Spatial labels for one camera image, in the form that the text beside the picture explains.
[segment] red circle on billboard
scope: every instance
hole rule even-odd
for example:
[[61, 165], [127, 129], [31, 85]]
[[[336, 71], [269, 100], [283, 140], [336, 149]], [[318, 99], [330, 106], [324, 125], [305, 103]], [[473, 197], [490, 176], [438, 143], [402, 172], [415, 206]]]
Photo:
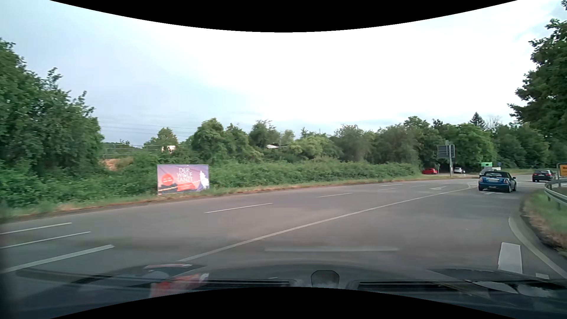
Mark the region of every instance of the red circle on billboard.
[[174, 183], [174, 178], [173, 176], [169, 175], [169, 174], [165, 174], [164, 176], [162, 176], [162, 184], [165, 186], [169, 186], [171, 184]]

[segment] asphalt road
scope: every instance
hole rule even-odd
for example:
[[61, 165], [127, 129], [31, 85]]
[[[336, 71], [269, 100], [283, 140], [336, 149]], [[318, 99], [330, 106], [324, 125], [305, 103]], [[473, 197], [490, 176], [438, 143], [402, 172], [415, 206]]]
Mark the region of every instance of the asphalt road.
[[518, 191], [477, 189], [475, 179], [304, 188], [77, 213], [5, 224], [2, 272], [19, 299], [53, 283], [15, 276], [34, 267], [74, 274], [185, 261], [224, 265], [326, 259], [375, 265], [483, 267], [567, 277], [567, 262], [519, 217], [543, 183], [517, 175]]

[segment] blue convertible car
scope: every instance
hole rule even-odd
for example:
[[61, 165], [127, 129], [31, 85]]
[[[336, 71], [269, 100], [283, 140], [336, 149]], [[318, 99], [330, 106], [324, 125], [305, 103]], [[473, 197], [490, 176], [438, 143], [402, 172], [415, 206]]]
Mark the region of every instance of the blue convertible car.
[[479, 191], [485, 188], [507, 193], [516, 191], [516, 177], [505, 171], [487, 171], [479, 178]]

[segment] billboard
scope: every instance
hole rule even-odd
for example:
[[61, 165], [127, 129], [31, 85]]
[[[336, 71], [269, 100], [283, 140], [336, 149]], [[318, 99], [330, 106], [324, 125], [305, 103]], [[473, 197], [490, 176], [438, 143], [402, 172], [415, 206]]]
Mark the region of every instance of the billboard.
[[209, 188], [209, 165], [158, 165], [158, 195], [200, 192]]

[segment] black car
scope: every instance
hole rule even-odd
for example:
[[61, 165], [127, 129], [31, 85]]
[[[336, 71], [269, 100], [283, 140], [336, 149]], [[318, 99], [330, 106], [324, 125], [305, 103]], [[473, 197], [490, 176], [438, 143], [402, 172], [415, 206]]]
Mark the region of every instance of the black car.
[[532, 174], [532, 182], [551, 181], [555, 176], [552, 170], [537, 170]]

